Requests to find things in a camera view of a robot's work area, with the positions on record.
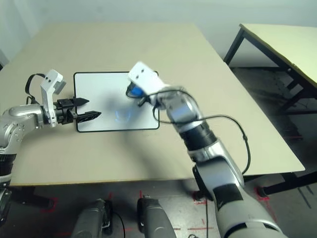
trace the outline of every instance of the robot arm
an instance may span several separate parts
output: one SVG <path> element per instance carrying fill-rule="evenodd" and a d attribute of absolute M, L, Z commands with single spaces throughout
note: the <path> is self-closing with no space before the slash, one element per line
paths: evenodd
<path fill-rule="evenodd" d="M 196 163 L 193 173 L 200 190 L 215 201 L 221 237 L 286 237 L 267 211 L 245 192 L 239 168 L 207 122 L 199 120 L 203 115 L 194 99 L 180 88 L 164 84 L 141 62 L 128 75 L 132 83 L 127 95 L 140 96 L 140 105 L 147 101 L 165 109 L 184 140 L 190 158 Z"/>
<path fill-rule="evenodd" d="M 44 125 L 55 127 L 58 123 L 67 124 L 74 120 L 83 122 L 101 114 L 92 111 L 77 115 L 74 108 L 88 102 L 82 98 L 60 99 L 53 103 L 53 94 L 59 94 L 65 84 L 61 74 L 50 70 L 41 84 L 43 105 L 34 103 L 13 107 L 0 116 L 0 226 L 9 210 L 11 192 L 7 187 L 23 137 Z"/>

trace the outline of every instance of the table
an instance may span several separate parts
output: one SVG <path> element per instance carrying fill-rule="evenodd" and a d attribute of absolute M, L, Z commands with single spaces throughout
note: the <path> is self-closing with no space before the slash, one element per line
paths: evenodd
<path fill-rule="evenodd" d="M 0 71 L 0 108 L 25 103 L 29 75 L 51 68 L 67 85 L 55 96 L 70 98 L 78 71 L 129 71 L 137 61 L 162 80 L 183 85 L 205 115 L 228 114 L 243 126 L 251 148 L 247 175 L 300 171 L 304 167 L 229 67 L 193 24 L 61 23 L 44 27 Z M 41 98 L 42 79 L 32 94 Z M 238 167 L 247 153 L 232 122 L 209 121 Z M 27 135 L 13 166 L 12 186 L 192 178 L 193 163 L 170 125 L 158 130 L 78 133 L 74 124 Z"/>
<path fill-rule="evenodd" d="M 223 61 L 229 65 L 242 41 L 247 39 L 293 78 L 287 85 L 289 90 L 298 84 L 303 87 L 278 112 L 286 115 L 317 113 L 286 112 L 302 98 L 317 98 L 317 28 L 266 24 L 240 24 L 240 27 Z"/>

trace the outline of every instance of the white tray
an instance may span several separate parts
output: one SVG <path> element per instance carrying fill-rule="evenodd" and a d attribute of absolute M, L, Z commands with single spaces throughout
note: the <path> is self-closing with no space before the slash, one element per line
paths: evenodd
<path fill-rule="evenodd" d="M 137 100 L 125 95 L 130 81 L 128 72 L 78 72 L 74 74 L 76 98 L 89 100 L 77 108 L 78 114 L 97 111 L 102 114 L 87 122 L 77 123 L 79 132 L 158 129 L 149 103 L 137 106 Z"/>

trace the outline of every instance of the table leg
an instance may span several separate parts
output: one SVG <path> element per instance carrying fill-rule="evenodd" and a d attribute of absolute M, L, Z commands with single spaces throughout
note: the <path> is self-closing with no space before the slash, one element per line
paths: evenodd
<path fill-rule="evenodd" d="M 270 194 L 303 187 L 317 182 L 317 172 L 310 173 L 301 177 L 296 177 L 294 173 L 283 174 L 285 182 L 281 182 L 268 187 L 257 187 L 257 192 L 261 197 L 267 197 Z"/>
<path fill-rule="evenodd" d="M 243 36 L 244 30 L 240 29 L 236 38 L 234 39 L 232 45 L 230 46 L 229 51 L 227 52 L 226 56 L 224 57 L 223 61 L 229 65 L 233 56 L 236 54 L 238 48 L 240 47 L 244 36 Z"/>
<path fill-rule="evenodd" d="M 52 199 L 35 195 L 33 192 L 35 187 L 23 187 L 21 189 L 10 187 L 12 191 L 11 199 L 14 202 L 21 203 L 23 205 L 30 205 L 44 209 L 51 209 L 54 205 Z"/>
<path fill-rule="evenodd" d="M 302 89 L 299 91 L 294 97 L 292 97 L 290 100 L 288 100 L 279 110 L 278 112 L 283 112 L 287 109 L 289 109 L 291 106 L 293 106 L 296 102 L 298 102 L 301 98 L 304 98 L 305 96 L 305 90 Z"/>
<path fill-rule="evenodd" d="M 287 89 L 288 89 L 288 90 L 292 90 L 293 88 L 296 87 L 297 84 L 298 84 L 298 82 L 296 82 L 295 80 L 293 80 L 290 84 L 287 85 Z"/>

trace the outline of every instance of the gray floor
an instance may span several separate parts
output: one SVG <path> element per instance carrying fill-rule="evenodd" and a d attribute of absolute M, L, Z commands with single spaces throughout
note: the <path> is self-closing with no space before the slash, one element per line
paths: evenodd
<path fill-rule="evenodd" d="M 261 89 L 288 98 L 299 90 L 295 88 L 292 92 L 287 92 L 283 89 L 284 84 L 287 85 L 290 81 L 290 78 L 284 73 L 244 69 L 234 70 L 234 73 L 250 90 L 250 93 L 253 89 Z M 314 100 L 302 100 L 300 103 L 296 106 L 297 108 L 316 106 Z M 292 116 L 290 119 L 304 138 L 302 141 L 289 142 L 290 147 L 307 169 L 306 172 L 297 174 L 303 175 L 315 171 L 317 168 L 315 162 L 317 152 L 315 146 L 316 116 Z M 247 190 L 252 196 L 259 199 L 254 193 L 256 186 L 268 186 L 282 181 L 280 175 L 263 176 L 248 182 Z M 269 200 L 259 199 L 290 238 L 317 237 L 317 184 L 312 184 L 309 188 L 302 187 L 278 193 L 272 195 Z M 148 194 L 160 200 L 175 228 L 177 237 L 186 238 L 189 234 L 196 234 L 200 238 L 205 238 L 206 205 L 204 202 L 193 200 L 191 192 L 194 190 L 197 190 L 197 187 L 193 180 L 41 186 L 36 188 L 36 193 L 56 198 L 55 209 L 47 212 L 38 208 L 13 204 L 7 223 L 0 228 L 0 237 L 70 237 L 76 217 L 85 205 L 97 198 L 111 198 L 114 210 L 124 220 L 126 237 L 142 238 L 144 236 L 138 231 L 136 224 L 136 204 L 140 195 Z M 219 234 L 212 202 L 208 202 L 208 211 L 209 238 L 217 238 Z M 122 236 L 121 223 L 117 217 L 114 217 L 114 232 L 110 237 Z"/>

